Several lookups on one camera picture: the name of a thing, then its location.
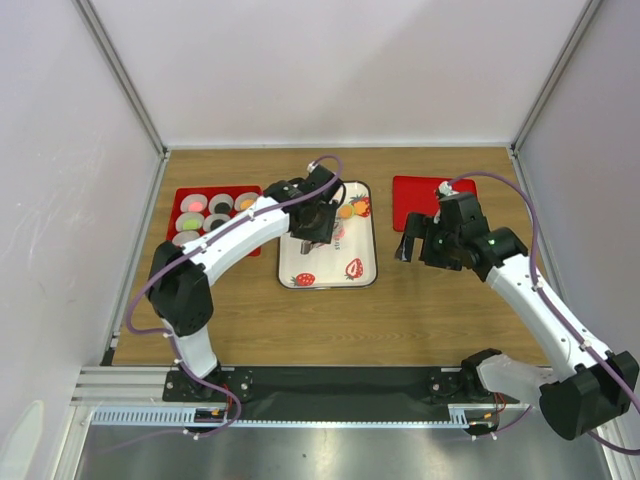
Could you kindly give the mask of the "orange round cookie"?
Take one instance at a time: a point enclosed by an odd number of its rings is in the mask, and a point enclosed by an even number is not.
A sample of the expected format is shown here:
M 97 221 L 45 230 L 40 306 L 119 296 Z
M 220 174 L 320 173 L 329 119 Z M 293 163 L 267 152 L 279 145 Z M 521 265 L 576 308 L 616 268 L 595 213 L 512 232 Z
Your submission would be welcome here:
M 254 199 L 245 199 L 240 203 L 240 210 L 245 211 L 255 203 Z

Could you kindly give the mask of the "black round cookie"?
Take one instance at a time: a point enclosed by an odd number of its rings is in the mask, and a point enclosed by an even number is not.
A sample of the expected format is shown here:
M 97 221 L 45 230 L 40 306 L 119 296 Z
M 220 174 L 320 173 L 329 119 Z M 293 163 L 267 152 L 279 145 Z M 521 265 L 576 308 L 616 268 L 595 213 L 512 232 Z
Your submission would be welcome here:
M 218 202 L 214 206 L 214 212 L 218 214 L 228 214 L 231 211 L 231 206 L 226 202 Z
M 222 219 L 215 219 L 211 222 L 210 227 L 211 227 L 211 231 L 219 228 L 220 226 L 224 225 L 226 223 L 225 220 Z

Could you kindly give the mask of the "metal tongs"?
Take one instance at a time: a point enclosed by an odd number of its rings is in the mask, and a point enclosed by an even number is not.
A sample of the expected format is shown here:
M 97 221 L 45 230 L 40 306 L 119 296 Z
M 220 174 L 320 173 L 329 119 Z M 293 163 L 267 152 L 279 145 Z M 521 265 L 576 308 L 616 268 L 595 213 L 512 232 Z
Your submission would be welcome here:
M 312 241 L 304 240 L 300 244 L 300 254 L 308 255 L 312 251 L 322 248 L 324 246 L 325 244 L 321 242 L 312 242 Z

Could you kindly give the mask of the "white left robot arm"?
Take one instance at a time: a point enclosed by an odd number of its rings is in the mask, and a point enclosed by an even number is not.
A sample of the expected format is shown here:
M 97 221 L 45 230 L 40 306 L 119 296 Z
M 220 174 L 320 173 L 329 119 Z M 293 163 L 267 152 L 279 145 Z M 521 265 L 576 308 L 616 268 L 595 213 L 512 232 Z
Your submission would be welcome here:
M 185 388 L 198 400 L 220 388 L 220 361 L 208 334 L 215 307 L 211 287 L 240 260 L 283 235 L 329 244 L 344 189 L 339 173 L 311 163 L 304 178 L 267 187 L 246 210 L 204 236 L 156 248 L 146 297 L 162 321 L 185 372 Z

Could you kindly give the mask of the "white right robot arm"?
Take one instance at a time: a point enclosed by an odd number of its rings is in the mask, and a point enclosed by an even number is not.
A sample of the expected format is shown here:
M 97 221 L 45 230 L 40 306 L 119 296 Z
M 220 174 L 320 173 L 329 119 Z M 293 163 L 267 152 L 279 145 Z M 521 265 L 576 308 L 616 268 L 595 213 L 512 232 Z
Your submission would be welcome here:
M 482 402 L 505 394 L 538 409 L 565 440 L 590 434 L 630 407 L 639 364 L 594 336 L 562 302 L 535 265 L 534 255 L 508 227 L 492 229 L 479 200 L 444 181 L 436 191 L 435 215 L 406 216 L 396 258 L 408 262 L 414 243 L 419 259 L 445 270 L 472 271 L 518 315 L 550 365 L 536 367 L 486 349 L 461 364 L 462 394 Z

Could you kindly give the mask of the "red box lid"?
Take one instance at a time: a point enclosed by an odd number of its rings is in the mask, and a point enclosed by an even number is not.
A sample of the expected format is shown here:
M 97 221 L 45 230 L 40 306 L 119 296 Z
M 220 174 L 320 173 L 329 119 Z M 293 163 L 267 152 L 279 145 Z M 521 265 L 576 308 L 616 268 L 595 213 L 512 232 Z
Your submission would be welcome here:
M 442 177 L 397 175 L 392 180 L 393 230 L 403 232 L 410 213 L 434 216 L 439 203 L 438 187 L 447 181 Z

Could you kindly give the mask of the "white strawberry print tray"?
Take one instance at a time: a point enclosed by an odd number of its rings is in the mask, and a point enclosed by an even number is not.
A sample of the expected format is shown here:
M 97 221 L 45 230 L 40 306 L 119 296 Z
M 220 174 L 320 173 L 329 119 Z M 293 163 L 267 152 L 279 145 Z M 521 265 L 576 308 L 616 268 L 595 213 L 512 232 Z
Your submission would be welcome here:
M 300 254 L 301 240 L 289 234 L 279 242 L 277 279 L 288 289 L 364 288 L 378 274 L 371 190 L 361 181 L 345 184 L 346 199 L 338 209 L 334 230 L 345 235 L 312 251 Z

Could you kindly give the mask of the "red compartment cookie box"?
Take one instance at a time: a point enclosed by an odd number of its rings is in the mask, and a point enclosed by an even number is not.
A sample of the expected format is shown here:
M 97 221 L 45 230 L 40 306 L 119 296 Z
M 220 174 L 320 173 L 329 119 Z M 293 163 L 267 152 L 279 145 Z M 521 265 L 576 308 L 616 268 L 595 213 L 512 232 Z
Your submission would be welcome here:
M 166 240 L 182 246 L 208 234 L 248 208 L 261 193 L 262 189 L 255 185 L 178 188 Z

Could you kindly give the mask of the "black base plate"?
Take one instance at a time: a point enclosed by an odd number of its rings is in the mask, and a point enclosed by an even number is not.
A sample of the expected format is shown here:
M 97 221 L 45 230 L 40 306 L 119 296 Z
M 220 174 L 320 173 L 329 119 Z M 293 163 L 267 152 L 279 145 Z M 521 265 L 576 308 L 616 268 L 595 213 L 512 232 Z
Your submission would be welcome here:
M 426 422 L 446 420 L 451 405 L 504 407 L 438 366 L 235 366 L 207 381 L 239 398 L 246 421 Z

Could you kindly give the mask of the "aluminium frame rail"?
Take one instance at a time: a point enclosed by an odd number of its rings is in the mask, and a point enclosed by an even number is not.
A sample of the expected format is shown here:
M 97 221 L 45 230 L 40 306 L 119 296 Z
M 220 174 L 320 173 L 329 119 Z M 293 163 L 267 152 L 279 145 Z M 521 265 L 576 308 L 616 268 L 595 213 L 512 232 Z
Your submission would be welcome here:
M 84 367 L 72 405 L 153 405 L 162 402 L 169 367 Z

